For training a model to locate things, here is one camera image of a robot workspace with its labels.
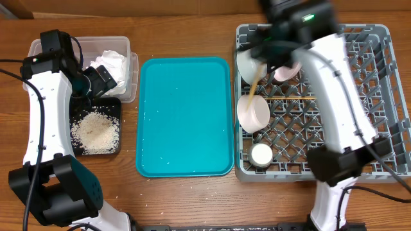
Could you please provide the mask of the large white pink plate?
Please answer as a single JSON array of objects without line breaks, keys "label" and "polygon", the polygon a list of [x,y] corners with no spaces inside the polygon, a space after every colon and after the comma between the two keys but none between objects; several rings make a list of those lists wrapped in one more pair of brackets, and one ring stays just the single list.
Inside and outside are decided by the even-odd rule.
[{"label": "large white pink plate", "polygon": [[291,68],[287,66],[279,67],[275,70],[274,79],[278,82],[288,81],[296,76],[301,70],[301,63],[295,62]]}]

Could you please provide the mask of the white napkin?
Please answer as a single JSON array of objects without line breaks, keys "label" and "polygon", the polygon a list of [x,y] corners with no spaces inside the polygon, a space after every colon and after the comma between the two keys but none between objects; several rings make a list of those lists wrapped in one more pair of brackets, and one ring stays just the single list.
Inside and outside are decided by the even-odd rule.
[{"label": "white napkin", "polygon": [[127,59],[116,51],[104,51],[95,61],[90,62],[90,66],[97,69],[103,65],[116,81],[117,86],[105,93],[106,96],[115,96],[126,92],[128,74]]}]

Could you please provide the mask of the grey bowl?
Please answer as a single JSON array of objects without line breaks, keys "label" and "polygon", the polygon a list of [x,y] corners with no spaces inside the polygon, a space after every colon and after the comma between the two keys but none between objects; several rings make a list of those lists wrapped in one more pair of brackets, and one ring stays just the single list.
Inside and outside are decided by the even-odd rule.
[{"label": "grey bowl", "polygon": [[256,77],[261,80],[267,75],[267,64],[252,58],[250,50],[238,51],[236,63],[241,77],[249,85],[253,84]]}]

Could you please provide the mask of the wooden chopstick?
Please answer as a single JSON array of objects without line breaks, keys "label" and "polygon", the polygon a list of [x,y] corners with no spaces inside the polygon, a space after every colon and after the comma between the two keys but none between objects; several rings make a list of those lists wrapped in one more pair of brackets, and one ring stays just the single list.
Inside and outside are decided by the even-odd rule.
[{"label": "wooden chopstick", "polygon": [[256,74],[254,76],[254,80],[252,82],[251,88],[250,88],[250,92],[249,92],[249,97],[248,97],[248,101],[247,101],[247,107],[246,110],[249,109],[251,103],[252,103],[252,99],[254,97],[255,91],[256,91],[256,87],[258,85],[258,82],[260,80],[261,75],[264,73],[264,64],[261,64],[256,71]]},{"label": "wooden chopstick", "polygon": [[282,97],[276,96],[271,98],[265,98],[267,100],[316,100],[316,97]]}]

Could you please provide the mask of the pile of rice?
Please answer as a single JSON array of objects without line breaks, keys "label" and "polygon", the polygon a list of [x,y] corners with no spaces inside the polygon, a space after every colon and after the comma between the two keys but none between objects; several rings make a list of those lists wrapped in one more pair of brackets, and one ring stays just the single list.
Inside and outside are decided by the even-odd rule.
[{"label": "pile of rice", "polygon": [[72,145],[82,150],[82,155],[111,154],[119,148],[119,119],[89,112],[83,119],[74,122],[71,128]]}]

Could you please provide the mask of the small white pink plate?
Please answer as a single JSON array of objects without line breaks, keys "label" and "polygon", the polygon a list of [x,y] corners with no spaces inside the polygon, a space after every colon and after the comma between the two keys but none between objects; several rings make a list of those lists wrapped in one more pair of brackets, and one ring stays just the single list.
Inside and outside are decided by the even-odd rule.
[{"label": "small white pink plate", "polygon": [[248,105],[249,96],[243,95],[237,102],[237,117],[247,133],[254,133],[266,127],[270,120],[270,109],[262,96],[254,95]]}]

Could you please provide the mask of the white paper cup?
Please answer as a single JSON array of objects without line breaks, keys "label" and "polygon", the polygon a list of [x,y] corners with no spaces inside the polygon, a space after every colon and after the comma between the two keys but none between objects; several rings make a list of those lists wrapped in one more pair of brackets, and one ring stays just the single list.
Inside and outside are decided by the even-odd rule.
[{"label": "white paper cup", "polygon": [[272,149],[267,144],[253,144],[248,153],[248,159],[255,167],[268,167],[273,159]]}]

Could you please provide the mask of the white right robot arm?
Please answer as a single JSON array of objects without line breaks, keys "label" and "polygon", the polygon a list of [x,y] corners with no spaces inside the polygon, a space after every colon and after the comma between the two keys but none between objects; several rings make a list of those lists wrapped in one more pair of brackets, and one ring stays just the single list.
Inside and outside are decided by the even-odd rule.
[{"label": "white right robot arm", "polygon": [[299,62],[316,97],[324,130],[322,146],[309,150],[308,165],[317,180],[315,203],[306,230],[365,230],[348,223],[350,193],[363,168],[377,162],[396,181],[387,158],[408,157],[398,126],[380,135],[355,85],[346,40],[329,1],[261,1],[270,27],[257,30],[251,55],[269,67]]}]

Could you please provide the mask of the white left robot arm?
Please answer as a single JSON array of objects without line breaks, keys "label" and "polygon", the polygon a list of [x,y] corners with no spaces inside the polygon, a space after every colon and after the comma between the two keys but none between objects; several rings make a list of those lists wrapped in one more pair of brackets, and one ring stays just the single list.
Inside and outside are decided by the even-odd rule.
[{"label": "white left robot arm", "polygon": [[68,230],[138,230],[137,221],[103,198],[98,178],[75,157],[70,104],[90,105],[113,89],[108,70],[83,67],[77,39],[60,30],[40,34],[42,51],[21,61],[20,80],[30,98],[30,130],[22,167],[9,172],[24,216]]}]

